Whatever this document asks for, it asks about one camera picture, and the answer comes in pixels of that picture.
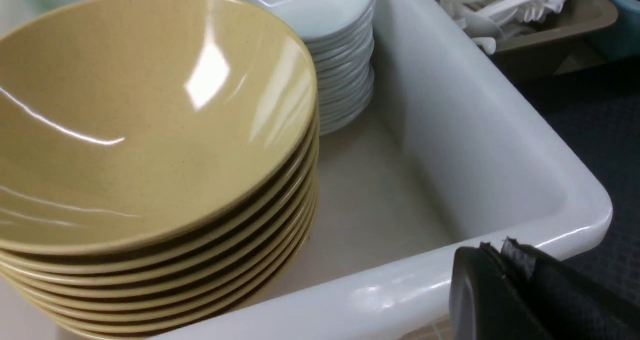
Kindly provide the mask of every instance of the yellow bowl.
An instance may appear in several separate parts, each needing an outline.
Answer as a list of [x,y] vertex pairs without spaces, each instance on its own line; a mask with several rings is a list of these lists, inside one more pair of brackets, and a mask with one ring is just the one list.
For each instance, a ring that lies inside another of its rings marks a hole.
[[76,3],[0,39],[0,64],[0,248],[29,254],[120,252],[215,221],[316,109],[302,41],[238,0]]
[[[53,311],[66,317],[75,318],[78,320],[86,320],[89,322],[108,322],[108,323],[132,323],[132,322],[153,322],[158,319],[164,319],[167,317],[173,317],[182,313],[187,313],[190,310],[194,310],[207,304],[213,305],[217,301],[223,301],[228,294],[234,293],[237,289],[242,288],[242,285],[246,283],[249,278],[256,276],[262,272],[267,265],[271,264],[276,256],[278,256],[284,247],[290,242],[291,238],[297,233],[297,229],[302,223],[305,223],[309,218],[314,204],[316,202],[318,190],[317,185],[309,187],[304,192],[304,200],[301,204],[295,207],[295,212],[286,219],[286,223],[282,224],[279,233],[273,238],[273,242],[266,245],[260,250],[258,254],[246,260],[244,263],[238,264],[237,267],[230,272],[222,274],[220,277],[214,277],[208,279],[208,282],[198,285],[195,289],[187,288],[182,293],[172,293],[163,298],[146,301],[149,305],[148,309],[141,309],[138,307],[138,302],[132,301],[130,303],[121,302],[119,305],[119,312],[109,313],[96,313],[92,311],[82,311],[66,306],[59,306],[47,301],[43,301],[38,297],[33,296],[32,292],[21,290],[21,292],[28,298],[32,299],[38,304],[40,308],[48,311]],[[19,282],[12,279],[8,280],[14,285],[25,289]],[[181,301],[175,302],[176,296],[181,298]],[[172,299],[171,303],[167,303],[165,298]],[[135,304],[134,308],[130,308],[130,304]]]
[[[247,204],[247,207],[234,210],[225,216],[222,224],[211,224],[208,228],[198,228],[169,242],[162,242],[151,248],[143,248],[133,252],[118,253],[114,256],[100,256],[89,259],[76,257],[48,257],[48,261],[16,256],[10,252],[0,251],[0,266],[9,267],[10,270],[25,274],[25,276],[48,281],[50,283],[77,285],[77,286],[102,286],[132,283],[149,279],[152,276],[164,276],[171,272],[179,271],[178,268],[185,268],[186,262],[181,261],[175,266],[167,265],[161,269],[132,272],[142,267],[150,267],[160,262],[173,260],[188,252],[198,251],[199,257],[211,257],[213,252],[228,249],[231,245],[244,238],[257,227],[261,226],[272,215],[275,214],[291,197],[295,189],[302,181],[302,172],[311,167],[316,161],[317,151],[314,153],[310,149],[316,149],[318,145],[318,114],[308,129],[304,141],[294,156],[287,162],[285,167],[279,171],[274,179],[271,179],[265,189],[260,189]],[[246,228],[235,234],[233,238],[226,239],[223,244],[219,244],[215,249],[209,249],[207,254],[203,254],[208,244],[217,240],[222,235],[240,228],[241,224],[251,222]],[[198,261],[196,256],[190,258]],[[126,271],[129,274],[112,276],[109,273]],[[75,276],[75,274],[91,274],[91,276]]]
[[[294,199],[292,199],[282,212],[279,212],[269,220],[263,231],[247,238],[245,241],[239,243],[237,247],[231,248],[231,252],[229,253],[221,253],[220,256],[206,258],[192,267],[174,274],[169,274],[168,276],[151,279],[141,277],[139,282],[125,285],[75,287],[32,279],[26,277],[24,274],[14,272],[11,269],[2,269],[2,272],[22,284],[53,294],[88,299],[110,299],[109,305],[120,305],[120,310],[132,310],[133,307],[140,306],[139,304],[135,306],[128,304],[131,301],[128,299],[130,297],[137,297],[138,299],[141,297],[159,298],[153,301],[156,306],[164,306],[182,301],[230,281],[242,273],[242,270],[240,270],[242,267],[250,267],[260,261],[260,259],[268,253],[270,246],[276,246],[280,240],[279,237],[284,236],[282,233],[279,233],[281,226],[290,220],[296,208],[306,204],[304,199],[311,187],[311,176],[303,180],[304,184]],[[245,260],[246,257],[249,257],[249,259],[247,262],[242,263],[242,260]],[[175,294],[174,292],[178,289],[181,290],[181,292]]]
[[280,271],[285,269],[286,264],[296,255],[309,235],[318,208],[317,201],[318,190],[316,183],[316,186],[311,190],[311,196],[308,200],[304,217],[295,224],[295,229],[286,236],[286,239],[283,239],[283,241],[279,243],[278,247],[269,254],[268,258],[265,259],[260,267],[251,269],[249,272],[246,272],[246,274],[238,277],[235,282],[239,283],[239,287],[228,296],[220,298],[219,296],[213,297],[209,295],[209,297],[214,299],[213,301],[207,302],[208,299],[196,301],[190,311],[176,313],[170,316],[164,315],[162,319],[156,318],[157,322],[142,322],[141,324],[137,324],[136,321],[131,318],[130,321],[125,321],[120,324],[95,324],[93,322],[85,322],[81,319],[73,319],[60,315],[51,308],[43,307],[41,302],[30,297],[28,294],[23,293],[23,296],[53,318],[60,326],[76,334],[93,339],[120,339],[120,336],[131,339],[146,338],[147,336],[153,336],[170,329],[175,329],[176,327],[192,324],[204,318],[214,317],[218,315],[220,311],[225,311],[229,308],[238,308],[244,303],[251,301],[252,295],[262,290]]
[[261,245],[272,242],[272,235],[277,234],[277,230],[282,224],[286,223],[286,220],[299,204],[304,204],[303,200],[311,187],[312,174],[315,172],[315,165],[313,167],[311,167],[311,164],[309,165],[295,181],[297,186],[293,190],[294,194],[290,201],[281,210],[272,213],[270,217],[266,217],[264,224],[258,231],[245,237],[235,238],[232,236],[229,239],[230,242],[233,242],[233,240],[237,242],[231,245],[226,244],[226,242],[214,244],[213,248],[210,249],[211,254],[204,252],[201,253],[201,256],[180,259],[178,262],[169,264],[166,267],[133,273],[131,277],[138,278],[133,283],[114,286],[67,286],[34,279],[7,267],[4,267],[2,271],[21,283],[46,292],[69,297],[96,299],[121,299],[159,293],[161,295],[162,292],[174,290],[178,287],[190,286],[196,282],[202,283],[205,279],[211,281],[211,277],[215,277],[215,283],[217,283],[217,281],[221,281],[223,278],[233,274],[233,272],[227,272],[224,276],[220,276],[220,272],[226,272],[227,268],[232,267],[238,261],[244,259],[245,256],[254,254],[254,249],[260,249]]

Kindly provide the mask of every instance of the dark mat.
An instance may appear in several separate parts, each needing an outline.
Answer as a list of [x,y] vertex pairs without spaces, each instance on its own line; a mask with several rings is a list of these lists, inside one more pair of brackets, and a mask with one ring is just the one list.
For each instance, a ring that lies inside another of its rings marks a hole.
[[565,263],[640,306],[640,57],[518,88],[613,203],[603,242]]

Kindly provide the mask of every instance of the black object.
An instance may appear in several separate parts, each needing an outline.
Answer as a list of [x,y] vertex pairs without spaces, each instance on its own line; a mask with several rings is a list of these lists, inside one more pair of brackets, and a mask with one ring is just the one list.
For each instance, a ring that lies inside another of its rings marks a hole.
[[604,185],[601,244],[564,263],[640,306],[640,57],[518,86]]
[[455,252],[455,340],[637,340],[640,308],[529,245]]

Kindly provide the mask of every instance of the brown tray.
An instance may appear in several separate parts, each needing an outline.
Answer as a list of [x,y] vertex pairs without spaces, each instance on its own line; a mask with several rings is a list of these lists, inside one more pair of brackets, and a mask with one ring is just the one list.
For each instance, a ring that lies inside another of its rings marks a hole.
[[567,0],[560,14],[534,25],[537,33],[499,42],[491,60],[513,83],[553,75],[585,35],[617,18],[609,0]]

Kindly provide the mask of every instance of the stack of plates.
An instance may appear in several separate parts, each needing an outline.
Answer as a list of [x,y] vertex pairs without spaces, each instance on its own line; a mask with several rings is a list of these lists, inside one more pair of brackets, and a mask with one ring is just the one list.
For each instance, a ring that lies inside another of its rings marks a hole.
[[349,124],[373,97],[376,0],[247,0],[278,15],[304,40],[318,77],[320,134]]
[[0,64],[0,273],[60,326],[139,339],[236,309],[306,240],[316,76],[268,12],[90,0]]

